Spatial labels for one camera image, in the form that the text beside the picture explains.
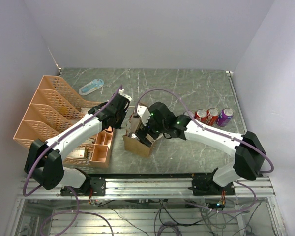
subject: purple soda can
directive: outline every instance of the purple soda can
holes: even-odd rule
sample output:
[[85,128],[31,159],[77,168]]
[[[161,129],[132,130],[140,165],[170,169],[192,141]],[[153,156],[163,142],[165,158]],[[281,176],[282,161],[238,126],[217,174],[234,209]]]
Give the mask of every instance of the purple soda can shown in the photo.
[[224,127],[232,119],[234,112],[231,108],[224,108],[216,120],[218,126]]

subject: white wall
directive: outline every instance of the white wall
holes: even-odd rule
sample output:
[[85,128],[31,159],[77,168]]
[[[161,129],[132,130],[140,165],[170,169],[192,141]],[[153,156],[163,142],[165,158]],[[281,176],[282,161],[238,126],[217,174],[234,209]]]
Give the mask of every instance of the white wall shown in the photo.
[[0,0],[0,236],[4,235],[27,151],[13,135],[44,74],[56,74],[48,48],[22,0]]
[[234,72],[239,103],[275,171],[274,189],[295,236],[295,0],[276,0]]
[[60,67],[234,70],[274,0],[25,0]]

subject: cable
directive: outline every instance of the cable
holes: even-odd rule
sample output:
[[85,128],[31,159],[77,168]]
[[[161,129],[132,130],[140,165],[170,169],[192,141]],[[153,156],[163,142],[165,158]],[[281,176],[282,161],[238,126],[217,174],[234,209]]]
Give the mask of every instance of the cable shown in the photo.
[[[187,111],[187,113],[188,113],[188,108],[187,108],[187,106],[184,104],[184,102],[182,101],[182,99],[179,98],[176,94],[174,94],[173,92],[171,92],[171,91],[169,91],[169,90],[167,90],[167,89],[165,89],[165,88],[151,88],[151,89],[145,91],[145,92],[140,96],[140,98],[139,98],[139,100],[137,101],[136,106],[135,106],[135,110],[134,110],[134,111],[135,111],[135,114],[137,114],[138,105],[139,105],[141,99],[142,99],[147,93],[152,92],[152,91],[158,91],[158,90],[168,92],[168,93],[170,93],[172,96],[174,96],[175,98],[177,98],[177,100],[182,104],[182,106],[184,107],[184,109],[185,109],[185,110]],[[197,125],[198,127],[200,127],[201,129],[207,130],[207,131],[209,131],[209,132],[211,132],[211,133],[214,133],[214,134],[218,134],[218,135],[224,136],[224,137],[229,138],[229,139],[232,139],[232,140],[236,140],[236,141],[238,141],[238,142],[244,144],[245,146],[251,148],[252,150],[254,150],[255,152],[257,152],[258,154],[260,154],[260,155],[261,155],[265,160],[267,160],[267,162],[270,164],[270,170],[267,170],[267,171],[260,171],[260,173],[271,173],[271,172],[273,172],[273,170],[274,170],[274,165],[273,165],[272,161],[271,161],[271,160],[270,160],[270,159],[269,159],[269,158],[268,158],[268,157],[267,157],[262,151],[260,151],[260,150],[257,149],[256,147],[254,147],[254,146],[250,145],[249,143],[247,143],[247,142],[245,142],[245,141],[243,141],[243,140],[240,140],[240,139],[238,139],[238,138],[232,137],[232,136],[227,135],[227,134],[223,134],[223,133],[221,133],[221,132],[218,132],[218,131],[212,130],[212,129],[210,129],[210,128],[204,128],[204,127],[203,127],[199,122],[197,122],[197,121],[196,121],[196,120],[195,120],[195,119],[194,119],[189,113],[188,113],[188,115],[189,115],[189,117],[191,118],[191,120],[192,120],[193,122],[195,122],[196,125]]]
[[163,223],[162,220],[161,220],[161,213],[162,213],[162,209],[164,209],[167,214],[169,215],[169,217],[172,219],[172,221],[174,221],[176,223],[177,226],[184,226],[184,227],[189,227],[189,226],[193,226],[193,225],[201,225],[201,224],[198,224],[199,222],[202,222],[203,219],[201,220],[198,220],[192,224],[182,224],[182,223],[179,223],[177,222],[170,214],[169,212],[167,211],[166,207],[161,203],[161,209],[160,209],[160,212],[159,212],[159,221],[163,224],[163,225],[166,225],[166,223]]
[[261,203],[262,203],[262,202],[259,202],[259,204],[256,206],[255,210],[252,212],[252,214],[251,214],[251,216],[250,216],[250,218],[249,218],[248,223],[246,224],[246,226],[245,226],[244,228],[238,230],[238,231],[237,231],[236,233],[234,233],[232,236],[234,236],[235,234],[237,234],[237,233],[240,232],[241,230],[246,230],[248,224],[250,223],[250,221],[251,221],[252,217],[254,216],[256,210],[260,207]]
[[176,236],[182,236],[182,233],[181,233],[181,231],[179,230],[178,226],[177,226],[175,223],[173,223],[173,222],[165,222],[166,225],[163,225],[163,224],[162,224],[162,225],[159,227],[158,232],[157,232],[157,234],[156,234],[156,219],[157,219],[157,215],[160,213],[161,209],[162,209],[162,208],[160,208],[160,209],[158,210],[158,212],[156,213],[155,218],[154,218],[154,225],[153,225],[153,227],[154,227],[154,234],[155,234],[155,236],[161,236],[162,232],[163,232],[164,229],[166,229],[166,228],[171,228],[171,229],[173,229],[173,230],[175,231],[175,233],[176,233]]
[[132,224],[129,220],[127,220],[127,219],[121,217],[121,216],[118,214],[118,212],[115,211],[114,209],[111,209],[110,207],[108,207],[108,206],[104,206],[104,205],[100,205],[100,206],[98,206],[98,207],[104,207],[104,208],[108,208],[108,209],[114,211],[114,212],[117,214],[117,216],[119,216],[121,219],[125,220],[125,221],[128,222],[130,225],[132,225],[134,228],[136,228],[136,229],[142,231],[142,232],[145,233],[147,236],[149,236],[149,234],[148,234],[147,232],[145,232],[144,230],[141,230],[140,228],[138,228],[137,226],[135,226],[134,224]]
[[72,219],[72,221],[70,222],[70,224],[64,229],[62,230],[60,233],[54,235],[54,236],[60,236],[62,235],[64,232],[66,232],[70,227],[71,225],[74,223],[74,221],[77,219],[78,217],[78,214],[88,214],[88,215],[95,215],[95,216],[98,216],[100,218],[102,218],[103,220],[106,221],[106,223],[108,224],[111,232],[112,232],[112,236],[114,236],[114,232],[113,232],[113,228],[112,226],[110,225],[110,223],[108,222],[108,220],[106,220],[103,216],[99,215],[99,214],[96,214],[96,213],[91,213],[91,212],[85,212],[85,211],[80,211],[80,203],[79,203],[79,199],[78,199],[78,195],[77,193],[73,190],[72,187],[70,186],[67,186],[68,189],[70,189],[70,191],[73,193],[76,201],[77,201],[77,209],[76,210],[64,210],[64,211],[61,211],[61,212],[58,212],[58,213],[55,213],[55,214],[52,214],[51,216],[49,216],[47,219],[44,220],[44,222],[42,223],[41,227],[40,227],[40,235],[41,236],[45,236],[44,233],[43,233],[43,228],[45,227],[45,225],[48,223],[49,220],[51,220],[54,216],[56,215],[60,215],[60,214],[67,214],[67,213],[74,213],[75,212],[75,215]]
[[57,141],[55,141],[53,144],[51,144],[49,147],[47,147],[41,154],[40,156],[36,159],[36,161],[34,162],[33,166],[31,167],[28,176],[26,177],[24,186],[23,186],[23,195],[25,197],[28,197],[29,195],[31,195],[33,192],[35,192],[38,188],[41,187],[41,185],[35,187],[32,191],[30,191],[29,193],[26,192],[27,186],[29,184],[31,175],[33,174],[36,166],[38,165],[38,163],[40,162],[40,160],[46,155],[47,152],[50,151],[50,149],[52,149],[58,142],[62,141],[65,137],[67,137],[69,134],[71,134],[72,132],[74,132],[75,130],[77,130],[78,128],[80,128],[81,126],[87,124],[88,122],[90,122],[94,117],[96,117],[100,112],[102,112],[106,107],[109,106],[109,104],[113,101],[113,99],[116,97],[116,95],[118,94],[119,90],[122,89],[122,85],[119,86],[118,90],[114,93],[114,95],[112,96],[112,98],[99,110],[97,111],[93,116],[89,117],[87,120],[84,121],[84,123],[80,123],[79,125],[75,126],[74,128],[70,129],[69,131],[67,131],[66,133],[64,133]]

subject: marble tabletop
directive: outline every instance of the marble tabletop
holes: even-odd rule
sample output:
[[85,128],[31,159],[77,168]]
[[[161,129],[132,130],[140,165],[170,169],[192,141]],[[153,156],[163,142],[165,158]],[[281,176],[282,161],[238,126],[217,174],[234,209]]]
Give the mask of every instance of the marble tabletop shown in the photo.
[[[113,68],[63,68],[60,76],[78,91],[93,79],[103,79],[104,87],[84,96],[88,101],[104,102],[111,98],[120,84],[125,93],[132,96],[134,106],[139,96],[150,88],[171,89],[195,111],[216,107],[234,110],[233,119],[223,130],[244,133],[243,124],[230,82],[225,71],[191,69],[113,69]],[[175,115],[184,112],[181,104],[170,94],[154,91],[147,94],[142,102],[151,105],[156,101],[165,103]],[[125,126],[131,112],[128,112]],[[210,146],[181,139],[156,141],[150,158],[142,158],[124,150],[122,136],[125,130],[116,130],[109,167],[88,168],[95,173],[193,173],[211,172],[231,161],[231,157]]]

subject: red soda can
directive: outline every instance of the red soda can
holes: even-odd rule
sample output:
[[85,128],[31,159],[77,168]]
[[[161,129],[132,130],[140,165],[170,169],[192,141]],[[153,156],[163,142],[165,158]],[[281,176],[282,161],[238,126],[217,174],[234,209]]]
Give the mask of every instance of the red soda can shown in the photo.
[[231,108],[224,108],[218,116],[216,124],[224,127],[232,119],[234,112]]
[[216,122],[216,120],[218,118],[218,114],[219,114],[218,109],[216,109],[216,108],[208,109],[208,111],[206,112],[206,120],[205,120],[204,124],[212,126],[214,124],[214,122]]
[[195,119],[200,122],[205,122],[207,118],[207,112],[204,109],[199,109],[195,112]]
[[193,111],[184,112],[183,114],[186,115],[186,116],[190,115],[190,116],[194,117],[193,116]]

